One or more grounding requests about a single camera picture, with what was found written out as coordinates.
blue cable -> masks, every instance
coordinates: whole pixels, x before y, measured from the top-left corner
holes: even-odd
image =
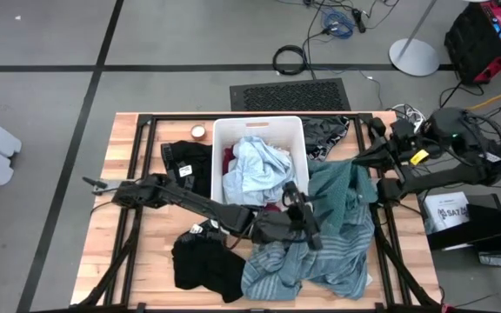
[[[322,27],[330,30],[330,35],[348,39],[353,35],[355,23],[351,21],[343,12],[330,8],[327,11],[322,10]]]

black floor line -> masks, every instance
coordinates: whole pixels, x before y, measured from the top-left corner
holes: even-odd
[[[117,20],[119,19],[121,9],[123,8],[123,3],[124,0],[116,0],[115,7],[111,13],[110,23],[108,24],[104,41],[102,42],[102,47],[98,54],[96,69],[92,73],[90,84],[86,90],[86,96],[84,96],[83,106],[78,115],[77,124],[75,125],[75,130],[73,131],[73,135],[70,140],[65,162],[63,163],[63,168],[61,169],[61,174],[59,176],[59,180],[57,181],[56,192],[51,200],[50,210],[48,212],[48,216],[46,217],[45,224],[43,225],[42,235],[40,236],[40,241],[38,242],[36,254],[34,255],[34,260],[30,266],[30,271],[26,278],[26,283],[24,284],[23,293],[17,306],[17,312],[28,312],[32,306],[32,301],[34,300],[36,289],[38,283],[40,282],[40,277],[42,276],[43,265],[45,264],[48,252],[50,251],[51,239],[53,238],[53,234],[57,226],[57,220],[59,218],[59,213],[61,212],[65,192],[67,190],[67,186],[69,185],[75,161],[77,160],[78,149],[80,148],[80,143],[83,139],[84,129],[86,128],[88,116],[90,114],[92,104],[94,103],[97,86],[100,82],[100,78],[102,77],[101,69],[105,64],[105,58],[110,50],[111,39],[113,38],[113,33],[115,32]]]
[[[280,64],[287,70],[297,69],[301,64]],[[366,63],[319,63],[314,64],[317,71],[322,70],[375,70],[375,71],[399,71],[392,64],[366,64]],[[272,70],[271,64],[173,64],[173,65],[151,65],[151,64],[109,64],[104,65],[0,65],[0,72],[24,73],[24,72],[92,72],[94,70],[104,72],[212,72],[212,71],[267,71]],[[453,71],[453,65],[441,64],[440,71]]]

white box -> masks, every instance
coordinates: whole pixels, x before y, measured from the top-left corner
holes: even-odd
[[[298,117],[222,118],[214,122],[212,138],[211,199],[224,203],[222,162],[224,149],[242,137],[261,137],[266,144],[288,150],[295,166],[295,184],[305,194],[309,190],[309,170],[306,165],[303,124]]]

white stand base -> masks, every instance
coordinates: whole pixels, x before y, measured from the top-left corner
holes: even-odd
[[[409,47],[400,57],[407,39],[397,40],[390,47],[391,62],[403,73],[416,77],[428,76],[438,70],[440,62],[434,48],[417,39],[411,40]]]

striped cloth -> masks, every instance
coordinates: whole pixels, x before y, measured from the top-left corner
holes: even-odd
[[[321,225],[324,248],[309,250],[307,243],[255,245],[252,256],[244,266],[241,281],[241,290],[247,298],[293,300],[301,290],[304,279],[332,290],[337,296],[351,299],[363,296],[368,276],[366,252],[374,233],[368,203],[376,201],[376,192],[368,176],[362,177],[361,170],[342,173],[342,168],[355,167],[351,161],[316,165],[309,163],[312,172],[309,190],[319,188],[318,194],[325,194],[326,197],[322,199],[325,206],[322,209],[317,206],[317,201],[313,203],[315,216],[331,213]],[[341,191],[341,182],[346,184],[344,189],[347,190],[343,195],[331,190],[337,186],[336,190]],[[353,195],[355,201],[347,195]],[[350,219],[339,221],[341,216]]]

